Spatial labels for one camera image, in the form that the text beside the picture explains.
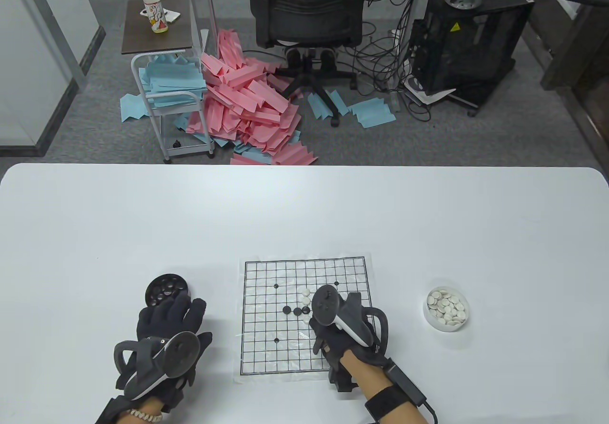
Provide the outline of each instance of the computer tower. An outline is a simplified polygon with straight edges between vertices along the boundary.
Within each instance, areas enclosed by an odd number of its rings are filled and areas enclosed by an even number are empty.
[[[453,100],[477,109],[514,67],[511,58],[533,0],[481,0],[459,10],[429,0],[410,42],[413,76],[428,94],[457,89]]]

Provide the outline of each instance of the white table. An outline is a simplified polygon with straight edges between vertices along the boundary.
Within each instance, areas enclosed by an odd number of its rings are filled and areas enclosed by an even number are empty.
[[[169,422],[370,422],[326,382],[233,383],[239,259],[316,252],[372,254],[389,354],[440,423],[602,422],[607,239],[591,169],[18,165],[0,184],[0,422],[94,422],[166,272],[214,333]],[[436,283],[472,306],[457,333],[422,316]]]

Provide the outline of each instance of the metal rack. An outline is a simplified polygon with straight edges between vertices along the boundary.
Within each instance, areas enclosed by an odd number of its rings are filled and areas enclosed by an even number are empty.
[[[148,111],[148,116],[150,117],[150,122],[152,122],[152,128],[154,129],[155,135],[158,139],[158,143],[161,147],[161,151],[163,152],[163,162],[165,162],[166,164],[171,163],[172,157],[186,156],[195,153],[207,152],[209,158],[215,157],[215,145],[211,137],[209,136],[209,129],[207,128],[207,122],[205,121],[205,115],[203,111],[203,101],[190,91],[170,91],[167,93],[157,94],[146,93],[139,78],[138,61],[142,58],[146,57],[148,61],[151,61],[155,56],[161,56],[163,54],[178,54],[183,53],[185,51],[186,50],[181,49],[141,53],[133,56],[133,59],[131,59],[131,72],[133,73],[133,78],[135,78],[135,82],[138,85],[142,100],[144,101],[144,105],[146,106],[146,111]],[[193,104],[188,104],[185,106],[178,105],[170,107],[153,107],[148,101],[150,99],[167,98],[172,96],[189,96],[192,97],[195,102]],[[170,144],[167,140],[168,136],[165,133],[165,117],[168,117],[169,115],[180,115],[181,113],[192,113],[194,111],[198,111],[198,114],[201,118],[201,124],[203,125],[204,136],[207,143],[186,146],[175,146],[176,143]]]

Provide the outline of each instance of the wall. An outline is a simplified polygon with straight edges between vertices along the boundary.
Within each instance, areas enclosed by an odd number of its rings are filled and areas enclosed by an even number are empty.
[[[47,2],[76,60],[80,62],[98,30],[98,20],[89,0],[47,0]]]
[[[0,146],[32,145],[68,80],[21,0],[0,0],[0,30]]]

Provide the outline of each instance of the chair base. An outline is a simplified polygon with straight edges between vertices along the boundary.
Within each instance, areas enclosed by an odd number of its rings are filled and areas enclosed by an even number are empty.
[[[337,128],[341,123],[341,114],[328,93],[322,87],[319,80],[350,80],[350,89],[357,89],[357,74],[355,72],[345,72],[342,70],[336,70],[336,64],[334,64],[333,70],[326,69],[314,69],[313,68],[313,54],[304,54],[302,56],[302,67],[300,69],[277,69],[275,75],[280,77],[294,78],[294,81],[285,88],[281,93],[283,97],[289,99],[294,91],[298,88],[307,87],[311,88],[328,106],[332,112],[332,118],[330,124],[333,128]]]

